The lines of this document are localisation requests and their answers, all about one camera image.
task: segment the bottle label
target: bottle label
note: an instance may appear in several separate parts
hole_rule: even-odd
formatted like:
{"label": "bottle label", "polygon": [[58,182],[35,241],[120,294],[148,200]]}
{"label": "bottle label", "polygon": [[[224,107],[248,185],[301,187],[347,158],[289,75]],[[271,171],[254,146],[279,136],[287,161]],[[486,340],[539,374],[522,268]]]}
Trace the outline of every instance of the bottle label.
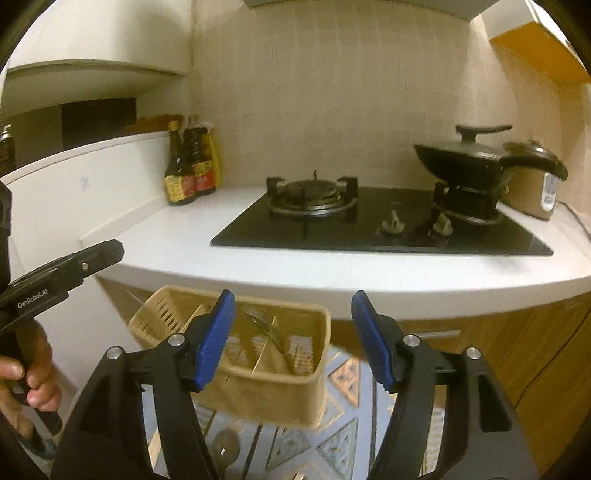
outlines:
{"label": "bottle label", "polygon": [[195,173],[195,191],[203,192],[216,186],[216,178],[213,174],[213,162],[200,161],[193,164]]}
{"label": "bottle label", "polygon": [[171,202],[180,202],[195,193],[194,180],[190,176],[169,175],[164,177],[164,188]]}

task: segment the pan lid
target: pan lid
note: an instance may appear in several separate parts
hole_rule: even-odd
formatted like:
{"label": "pan lid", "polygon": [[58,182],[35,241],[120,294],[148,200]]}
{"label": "pan lid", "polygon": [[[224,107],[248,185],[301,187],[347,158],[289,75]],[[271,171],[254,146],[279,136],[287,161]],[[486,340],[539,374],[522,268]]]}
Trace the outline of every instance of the pan lid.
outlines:
{"label": "pan lid", "polygon": [[496,127],[470,127],[468,125],[456,125],[456,132],[462,135],[459,142],[440,142],[429,145],[442,152],[450,152],[465,155],[467,157],[480,158],[488,161],[499,161],[506,155],[505,150],[476,142],[476,136],[479,134],[492,134],[504,132],[513,128],[512,125],[498,125]]}

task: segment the hand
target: hand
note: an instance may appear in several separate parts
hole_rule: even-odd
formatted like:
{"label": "hand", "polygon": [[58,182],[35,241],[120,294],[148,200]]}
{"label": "hand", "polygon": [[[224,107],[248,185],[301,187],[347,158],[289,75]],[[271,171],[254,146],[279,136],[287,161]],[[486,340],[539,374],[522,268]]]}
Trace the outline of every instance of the hand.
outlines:
{"label": "hand", "polygon": [[31,390],[27,403],[40,411],[56,411],[61,402],[61,389],[57,386],[57,372],[51,359],[53,352],[43,328],[38,324],[35,331],[35,356],[29,369],[15,359],[0,355],[0,412],[12,427],[23,437],[30,438],[33,425],[22,412],[22,406],[12,397],[5,380],[25,380]]}

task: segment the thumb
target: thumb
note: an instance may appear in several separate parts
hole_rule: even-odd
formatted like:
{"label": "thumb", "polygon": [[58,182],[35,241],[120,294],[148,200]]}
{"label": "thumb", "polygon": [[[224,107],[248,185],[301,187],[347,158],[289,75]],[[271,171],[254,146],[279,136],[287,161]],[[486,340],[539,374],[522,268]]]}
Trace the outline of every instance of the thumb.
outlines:
{"label": "thumb", "polygon": [[20,380],[24,374],[25,369],[19,361],[0,355],[0,380]]}

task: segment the utensil basket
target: utensil basket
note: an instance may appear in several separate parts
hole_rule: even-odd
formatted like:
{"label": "utensil basket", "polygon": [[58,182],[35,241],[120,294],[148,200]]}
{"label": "utensil basket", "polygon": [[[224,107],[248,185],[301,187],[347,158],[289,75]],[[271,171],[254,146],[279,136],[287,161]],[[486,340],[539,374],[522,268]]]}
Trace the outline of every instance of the utensil basket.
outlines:
{"label": "utensil basket", "polygon": [[[145,348],[184,332],[211,312],[219,294],[166,286],[136,312],[129,329]],[[268,321],[283,353],[252,320]],[[236,319],[213,381],[194,399],[201,405],[260,423],[314,429],[326,409],[324,368],[330,314],[321,306],[236,297]]]}

